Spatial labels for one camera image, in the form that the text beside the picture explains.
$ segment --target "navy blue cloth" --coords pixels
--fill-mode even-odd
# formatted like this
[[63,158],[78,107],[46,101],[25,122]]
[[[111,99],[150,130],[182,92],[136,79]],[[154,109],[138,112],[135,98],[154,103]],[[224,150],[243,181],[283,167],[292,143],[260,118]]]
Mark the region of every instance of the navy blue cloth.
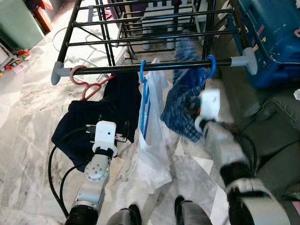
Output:
[[[195,46],[188,38],[182,38],[176,47],[175,61],[200,60]],[[206,70],[203,68],[176,69],[173,87],[169,91],[161,120],[174,132],[196,142],[202,136],[194,126],[197,109],[200,108],[200,91],[204,88]]]
[[[134,142],[135,130],[138,125],[141,94],[137,73],[114,74],[115,79],[110,80],[100,101],[72,101],[68,112],[59,122],[52,136],[52,142],[63,151],[75,166],[89,162],[93,156],[90,134],[79,131],[64,142],[60,139],[76,128],[87,124],[96,125],[101,120],[115,122],[116,132],[123,133],[124,124],[129,121],[128,140]],[[84,172],[85,165],[77,168]]]

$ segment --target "blue plaid cloth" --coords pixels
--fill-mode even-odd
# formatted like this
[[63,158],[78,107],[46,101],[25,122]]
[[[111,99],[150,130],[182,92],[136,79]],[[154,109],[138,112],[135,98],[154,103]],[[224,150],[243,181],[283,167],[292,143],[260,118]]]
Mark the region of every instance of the blue plaid cloth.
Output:
[[[176,47],[175,61],[200,60],[195,46],[188,38],[182,38]],[[161,120],[174,132],[196,142],[202,136],[196,131],[194,121],[200,108],[200,91],[204,87],[203,68],[174,70],[173,87],[169,91]]]

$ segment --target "black cable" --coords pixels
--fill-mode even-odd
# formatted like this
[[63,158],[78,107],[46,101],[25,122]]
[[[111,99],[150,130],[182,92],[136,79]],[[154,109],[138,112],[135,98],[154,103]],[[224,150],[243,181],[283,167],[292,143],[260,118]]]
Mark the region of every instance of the black cable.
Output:
[[[66,140],[67,138],[69,138],[72,134],[78,132],[78,131],[83,131],[86,130],[86,127],[81,127],[81,128],[77,128],[75,130],[72,130],[71,132],[67,133],[65,136],[63,136],[63,138],[61,138],[58,143],[63,142],[64,140]],[[52,191],[52,194],[54,195],[58,205],[60,206],[61,210],[63,211],[65,217],[67,218],[69,213],[66,210],[66,207],[64,206],[63,202],[61,202],[60,198],[58,197],[55,188],[53,186],[53,181],[52,181],[52,174],[51,174],[51,167],[52,167],[52,158],[53,158],[53,154],[55,152],[55,150],[57,149],[57,146],[55,145],[50,153],[49,156],[49,161],[48,161],[48,180],[49,180],[49,185],[50,185],[50,189]]]
[[246,135],[245,133],[243,133],[243,130],[240,131],[233,131],[232,128],[230,128],[226,123],[220,123],[226,130],[228,130],[230,133],[232,133],[234,139],[241,145],[241,147],[243,148],[243,144],[241,143],[241,138],[245,138],[248,140],[248,142],[250,143],[251,147],[252,147],[252,153],[253,153],[253,163],[250,165],[251,166],[251,171],[252,171],[252,175],[255,176],[256,174],[256,169],[257,169],[257,151],[256,151],[256,147],[254,142],[252,141],[252,139],[250,137],[248,137],[248,135]]
[[67,209],[66,209],[66,206],[65,206],[65,203],[64,203],[64,199],[63,199],[63,194],[62,194],[63,193],[63,188],[64,188],[65,180],[66,180],[67,176],[69,175],[69,173],[71,173],[74,169],[76,169],[76,168],[78,168],[80,166],[83,166],[83,165],[87,165],[87,163],[73,166],[71,169],[69,169],[65,173],[65,175],[63,176],[63,178],[61,180],[61,184],[60,184],[60,201],[61,201],[61,203],[62,203],[62,205],[63,205],[63,207],[64,207],[65,210],[67,210]]
[[248,137],[245,133],[233,133],[232,134],[235,138],[236,137],[242,137],[249,141],[251,147],[252,147],[252,153],[253,153],[253,164],[251,165],[252,174],[255,176],[256,169],[257,169],[257,151],[254,142],[251,138]]

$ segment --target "white plastic bag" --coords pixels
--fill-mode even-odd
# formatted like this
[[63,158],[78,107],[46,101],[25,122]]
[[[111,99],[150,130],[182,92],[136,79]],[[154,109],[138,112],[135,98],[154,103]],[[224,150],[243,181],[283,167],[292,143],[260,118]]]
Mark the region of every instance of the white plastic bag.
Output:
[[163,71],[150,71],[146,75],[149,87],[151,107],[146,140],[139,126],[140,152],[137,163],[138,176],[147,183],[148,192],[153,194],[155,189],[172,181],[170,175],[170,161],[166,151],[166,141],[169,140],[169,130],[165,129],[160,115],[165,107],[163,103],[163,89],[168,86]]

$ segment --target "white chair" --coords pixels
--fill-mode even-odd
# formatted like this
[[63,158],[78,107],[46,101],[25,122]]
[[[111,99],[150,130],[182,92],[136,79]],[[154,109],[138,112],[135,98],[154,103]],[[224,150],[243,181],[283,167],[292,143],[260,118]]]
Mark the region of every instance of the white chair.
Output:
[[[164,11],[156,11],[156,12],[149,12],[150,10],[156,10],[156,9],[166,9]],[[162,1],[157,2],[157,6],[153,6],[153,2],[148,3],[148,7],[145,10],[144,16],[159,16],[159,15],[166,15],[166,14],[172,14],[174,13],[174,6],[172,6],[172,1],[167,0],[166,6],[163,6]],[[151,34],[153,32],[152,28],[153,26],[166,26],[166,25],[172,25],[173,24],[173,18],[170,19],[157,19],[157,20],[145,20],[142,21],[142,27],[143,29],[146,28],[146,30],[143,30],[143,35],[146,36],[148,34]],[[168,27],[168,32],[174,31],[174,27]],[[150,49],[149,41],[143,42],[143,49],[148,50]],[[174,48],[174,42],[168,42],[167,43],[167,49],[173,49]]]
[[[194,0],[192,0],[191,3],[188,3],[188,0],[182,0],[182,4],[179,6],[179,13],[188,13],[188,12],[193,12],[192,5],[194,3]],[[144,16],[159,16],[159,15],[166,15],[166,14],[173,14],[174,13],[174,6],[172,6],[172,1],[167,0],[166,1],[166,6],[162,5],[162,1],[157,2],[157,6],[153,6],[153,2],[148,3],[148,7],[145,10]],[[208,3],[206,0],[202,0],[199,8],[199,12],[201,11],[207,11],[207,6]],[[166,9],[162,11],[156,11],[156,12],[151,12],[151,10],[156,10],[156,9]],[[189,23],[190,21],[190,16],[186,17],[179,17],[178,24],[180,23]],[[201,26],[199,27],[200,31],[205,30],[205,22],[206,22],[206,15],[199,15],[197,16],[198,22],[201,23]],[[143,35],[147,36],[148,34],[151,34],[153,32],[152,28],[153,26],[166,26],[166,25],[173,25],[173,18],[169,19],[157,19],[157,20],[145,20],[142,21],[142,27],[143,29]],[[182,26],[178,26],[177,30],[181,31],[183,29]],[[168,27],[167,28],[168,32],[174,31],[174,27]],[[174,40],[173,38],[167,39],[167,49],[173,49],[174,48]],[[150,41],[143,41],[143,49],[148,50],[151,48]]]

